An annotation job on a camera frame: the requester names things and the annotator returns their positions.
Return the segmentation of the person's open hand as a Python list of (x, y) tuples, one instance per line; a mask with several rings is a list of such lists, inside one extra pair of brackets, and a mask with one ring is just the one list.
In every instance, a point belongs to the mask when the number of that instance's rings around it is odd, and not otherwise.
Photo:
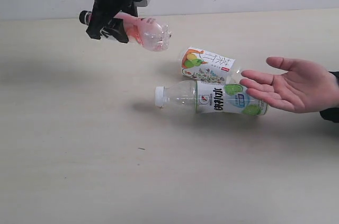
[(240, 84), (247, 94), (276, 109), (292, 113), (311, 113), (324, 110), (326, 78), (329, 71), (323, 66), (302, 59), (268, 57), (266, 63), (283, 74), (244, 70)]

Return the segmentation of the black sleeve forearm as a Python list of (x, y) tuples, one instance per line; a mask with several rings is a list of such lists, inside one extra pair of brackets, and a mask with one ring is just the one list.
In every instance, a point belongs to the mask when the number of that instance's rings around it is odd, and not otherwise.
[(325, 90), (325, 109), (321, 110), (320, 116), (333, 123), (338, 123), (338, 72), (330, 71), (326, 78)]

